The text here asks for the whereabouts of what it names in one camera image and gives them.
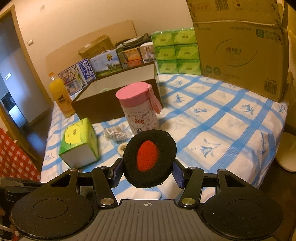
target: green s logo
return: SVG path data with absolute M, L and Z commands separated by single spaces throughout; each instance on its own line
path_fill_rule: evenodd
M 256 29 L 256 35 L 258 38 L 264 38 L 264 31 L 262 29 Z

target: orange juice bottle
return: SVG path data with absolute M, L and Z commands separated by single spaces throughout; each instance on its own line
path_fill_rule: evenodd
M 60 78 L 56 77 L 53 72 L 49 73 L 48 76 L 51 80 L 51 83 L 49 84 L 49 90 L 54 96 L 54 100 L 57 102 L 57 105 L 61 109 L 65 118 L 69 118 L 75 114 L 75 110 L 71 105 L 72 100 L 70 95 Z

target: pink strap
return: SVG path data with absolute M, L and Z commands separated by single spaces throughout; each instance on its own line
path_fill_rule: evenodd
M 154 91 L 152 89 L 152 85 L 148 85 L 147 87 L 147 91 L 148 91 L 148 98 L 150 99 L 152 108 L 155 110 L 156 113 L 160 113 L 161 112 L 161 104 L 159 102 L 159 100 L 156 98 L 156 96 L 154 95 Z

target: pink bottle lid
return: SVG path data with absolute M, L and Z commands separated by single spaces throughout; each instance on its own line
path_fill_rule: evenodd
M 123 107 L 134 107 L 150 99 L 155 112 L 159 114 L 161 111 L 161 104 L 155 97 L 152 86 L 146 82 L 127 85 L 118 90 L 115 96 Z

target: green tissue package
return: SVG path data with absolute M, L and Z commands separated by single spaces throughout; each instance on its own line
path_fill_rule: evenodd
M 176 60 L 166 60 L 157 61 L 158 71 L 161 74 L 177 74 L 177 61 Z
M 199 60 L 177 60 L 179 74 L 201 75 Z
M 197 44 L 176 45 L 175 51 L 176 51 L 177 59 L 184 59 L 184 60 L 188 60 L 188 59 L 199 60 L 200 59 Z
M 65 129 L 59 156 L 70 168 L 80 168 L 98 160 L 98 140 L 88 118 Z
M 154 53 L 157 60 L 176 60 L 174 46 L 156 47 Z
M 174 45 L 173 32 L 163 31 L 151 34 L 154 47 Z
M 193 28 L 174 30 L 173 38 L 174 38 L 175 45 L 197 43 Z

